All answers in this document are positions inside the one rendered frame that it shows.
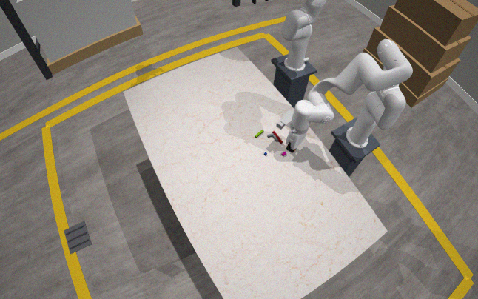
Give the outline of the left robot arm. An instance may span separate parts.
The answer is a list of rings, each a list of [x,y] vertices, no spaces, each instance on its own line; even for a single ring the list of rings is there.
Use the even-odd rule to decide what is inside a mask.
[[[378,44],[377,54],[383,63],[383,70],[368,53],[359,53],[338,77],[319,81],[309,92],[307,100],[298,101],[294,112],[289,110],[276,127],[283,129],[286,125],[293,134],[304,134],[310,122],[327,124],[333,120],[334,113],[324,94],[337,87],[352,95],[364,84],[371,92],[366,96],[354,126],[346,133],[350,145],[364,148],[376,125],[387,130],[405,108],[406,101],[399,84],[411,77],[413,69],[398,48],[389,39],[383,39]]]

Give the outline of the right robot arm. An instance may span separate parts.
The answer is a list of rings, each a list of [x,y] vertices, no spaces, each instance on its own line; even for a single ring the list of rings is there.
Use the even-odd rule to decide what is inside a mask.
[[[288,13],[281,33],[285,40],[291,41],[288,58],[284,61],[284,65],[289,70],[295,72],[304,70],[304,62],[309,60],[309,58],[305,58],[305,54],[312,34],[312,24],[316,21],[326,1],[306,0],[302,8]]]

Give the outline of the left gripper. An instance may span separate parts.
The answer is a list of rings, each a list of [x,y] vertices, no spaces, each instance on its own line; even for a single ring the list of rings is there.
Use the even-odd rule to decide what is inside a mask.
[[[304,138],[306,137],[306,133],[304,134],[293,134],[291,133],[292,129],[290,128],[290,131],[289,131],[289,134],[287,136],[287,139],[286,139],[286,145],[288,144],[286,150],[290,151],[290,152],[294,152],[294,150],[297,149],[297,147],[300,145],[300,143],[304,140]]]

